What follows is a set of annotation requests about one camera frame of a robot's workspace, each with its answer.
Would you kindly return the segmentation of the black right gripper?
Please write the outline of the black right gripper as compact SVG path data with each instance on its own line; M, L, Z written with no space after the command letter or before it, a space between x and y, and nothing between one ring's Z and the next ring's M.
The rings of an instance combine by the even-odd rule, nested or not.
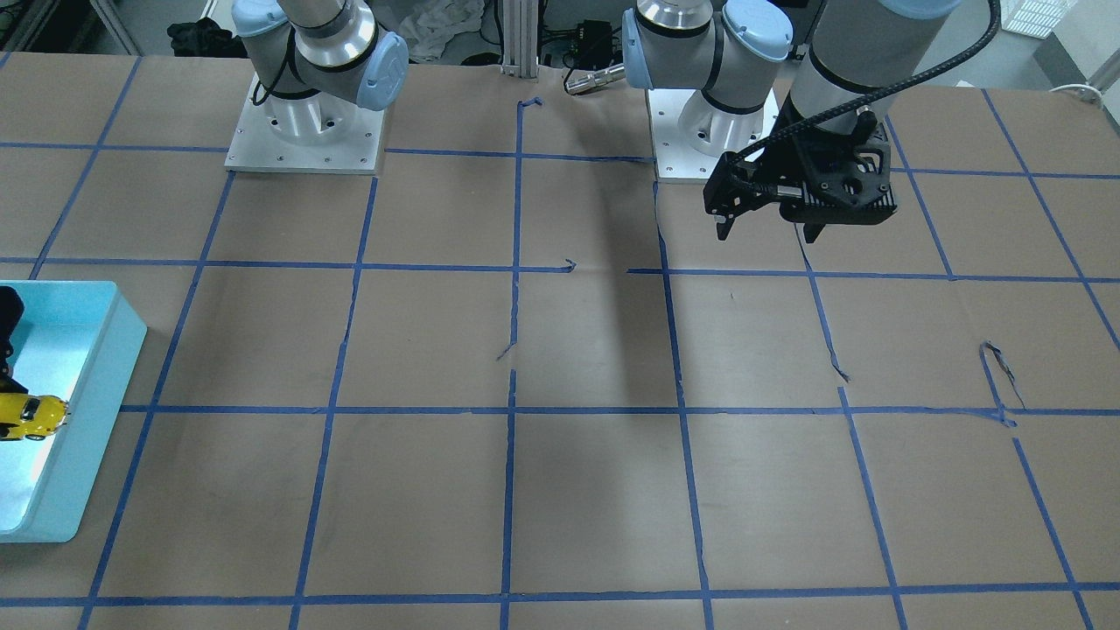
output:
M11 286L1 287L1 392L25 392L25 386L15 380L9 359L15 354L12 336L24 318L25 304Z

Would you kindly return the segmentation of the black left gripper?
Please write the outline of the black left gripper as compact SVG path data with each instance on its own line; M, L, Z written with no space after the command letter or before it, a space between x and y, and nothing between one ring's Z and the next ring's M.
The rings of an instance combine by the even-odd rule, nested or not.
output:
M780 204L780 216L803 224L813 244L825 226L878 226L899 203L892 189L892 143L877 118L859 118L849 133L816 127L769 143L759 159L724 152L703 188L717 239L731 235L744 213Z

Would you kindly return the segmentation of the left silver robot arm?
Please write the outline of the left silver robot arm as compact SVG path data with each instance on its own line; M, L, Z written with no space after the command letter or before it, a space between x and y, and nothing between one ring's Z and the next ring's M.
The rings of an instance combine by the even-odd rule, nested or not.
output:
M812 243L825 226L878 226L896 214L884 118L955 10L956 1L825 1L780 114L753 140L719 126L760 115L795 48L780 4L636 1L620 18L620 50L633 89L692 92L687 129L716 159L703 204L717 238L775 204Z

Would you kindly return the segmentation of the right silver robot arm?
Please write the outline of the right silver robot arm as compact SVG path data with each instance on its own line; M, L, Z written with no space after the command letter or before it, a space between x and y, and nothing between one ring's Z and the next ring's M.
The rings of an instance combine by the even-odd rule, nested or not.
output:
M372 209L361 180L233 175L249 75L284 140L284 112L317 109L320 138L360 138L354 115L403 84L404 43L361 1L311 16L240 1L250 61L15 55L3 70L3 254L41 279L115 280L167 323L144 343L125 404L296 404L327 398L351 316L343 263Z

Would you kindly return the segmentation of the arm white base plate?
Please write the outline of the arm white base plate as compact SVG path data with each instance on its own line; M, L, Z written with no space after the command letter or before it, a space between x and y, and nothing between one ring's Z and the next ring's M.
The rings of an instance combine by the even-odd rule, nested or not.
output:
M255 105L256 75L228 143L228 172L345 174L379 172L384 111L364 110L329 94L304 100L270 96Z
M651 89L647 92L648 130L657 180L662 184L702 184L727 151L768 136L780 103L768 92L763 108L736 115L718 110L696 89Z

